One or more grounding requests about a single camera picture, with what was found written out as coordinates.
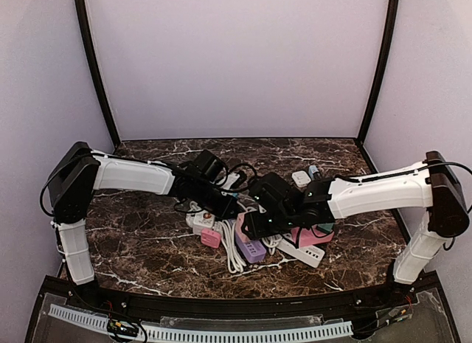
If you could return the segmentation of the white square adapter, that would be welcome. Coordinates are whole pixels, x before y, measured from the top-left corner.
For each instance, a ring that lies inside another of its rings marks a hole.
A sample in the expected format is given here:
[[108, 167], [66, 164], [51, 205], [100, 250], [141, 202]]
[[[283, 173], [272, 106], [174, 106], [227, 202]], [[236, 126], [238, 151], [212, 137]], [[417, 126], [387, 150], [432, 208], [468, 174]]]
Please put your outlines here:
[[306, 187], [312, 181], [311, 177], [304, 170], [293, 172], [291, 177], [298, 188]]

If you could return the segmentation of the white round power plug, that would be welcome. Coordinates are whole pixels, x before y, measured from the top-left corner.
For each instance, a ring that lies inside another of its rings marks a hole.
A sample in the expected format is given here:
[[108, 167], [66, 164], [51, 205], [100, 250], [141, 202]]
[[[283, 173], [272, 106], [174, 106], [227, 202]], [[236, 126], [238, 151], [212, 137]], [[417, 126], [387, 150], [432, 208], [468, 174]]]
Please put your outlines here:
[[201, 235], [204, 229], [213, 230], [215, 216], [207, 211], [186, 215], [186, 223], [192, 229], [194, 235]]

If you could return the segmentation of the light blue charger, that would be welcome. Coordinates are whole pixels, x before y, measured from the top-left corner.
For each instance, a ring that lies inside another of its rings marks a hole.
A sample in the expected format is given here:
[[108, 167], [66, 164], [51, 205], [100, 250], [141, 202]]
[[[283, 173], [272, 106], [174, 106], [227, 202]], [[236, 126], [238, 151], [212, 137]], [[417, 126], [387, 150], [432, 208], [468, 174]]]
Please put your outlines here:
[[315, 165], [310, 165], [308, 168], [308, 175], [312, 180], [319, 180], [322, 176], [321, 173], [319, 172], [319, 169]]

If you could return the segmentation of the pink adapter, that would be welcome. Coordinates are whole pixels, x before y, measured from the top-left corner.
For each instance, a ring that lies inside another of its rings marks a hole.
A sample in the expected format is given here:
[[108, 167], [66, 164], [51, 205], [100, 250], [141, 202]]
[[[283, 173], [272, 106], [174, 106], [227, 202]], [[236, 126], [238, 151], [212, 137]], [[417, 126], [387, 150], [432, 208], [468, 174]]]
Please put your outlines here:
[[202, 229], [201, 243], [210, 248], [217, 249], [221, 244], [221, 234], [211, 229]]

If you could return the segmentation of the pink cube socket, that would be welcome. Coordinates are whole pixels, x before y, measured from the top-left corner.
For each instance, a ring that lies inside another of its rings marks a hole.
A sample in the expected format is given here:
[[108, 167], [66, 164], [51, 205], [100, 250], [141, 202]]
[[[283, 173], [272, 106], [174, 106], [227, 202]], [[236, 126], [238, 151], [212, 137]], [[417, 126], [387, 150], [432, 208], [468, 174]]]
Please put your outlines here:
[[249, 243], [251, 239], [243, 233], [243, 222], [245, 218], [245, 212], [242, 212], [237, 215], [236, 222], [235, 222], [235, 233], [237, 234], [238, 238], [243, 243]]

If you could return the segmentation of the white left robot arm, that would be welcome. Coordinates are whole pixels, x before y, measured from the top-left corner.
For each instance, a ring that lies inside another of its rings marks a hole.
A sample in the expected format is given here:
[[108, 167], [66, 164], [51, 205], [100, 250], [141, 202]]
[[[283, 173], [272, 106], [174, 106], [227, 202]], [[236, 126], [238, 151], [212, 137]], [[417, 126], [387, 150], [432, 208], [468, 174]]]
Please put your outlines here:
[[217, 219], [234, 218], [240, 206], [217, 183], [226, 165], [208, 150], [182, 164], [143, 161], [92, 150], [76, 142], [50, 173], [40, 197], [49, 197], [51, 210], [40, 205], [52, 219], [62, 247], [69, 279], [75, 285], [94, 281], [95, 274], [86, 237], [89, 204], [98, 190], [128, 190], [194, 201]]

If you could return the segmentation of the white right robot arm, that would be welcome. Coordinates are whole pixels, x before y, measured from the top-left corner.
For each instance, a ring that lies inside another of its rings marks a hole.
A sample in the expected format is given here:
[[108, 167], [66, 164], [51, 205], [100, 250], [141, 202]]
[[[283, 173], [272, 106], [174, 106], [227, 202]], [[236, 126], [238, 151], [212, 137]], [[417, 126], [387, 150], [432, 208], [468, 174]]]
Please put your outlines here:
[[425, 160], [408, 167], [366, 176], [315, 178], [301, 190], [268, 173], [250, 187], [249, 195], [260, 209], [247, 212], [240, 228], [249, 239], [259, 240], [361, 213], [423, 208], [417, 231], [392, 268], [394, 282], [411, 285], [447, 239], [469, 227], [471, 208], [453, 167], [456, 163], [429, 151]]

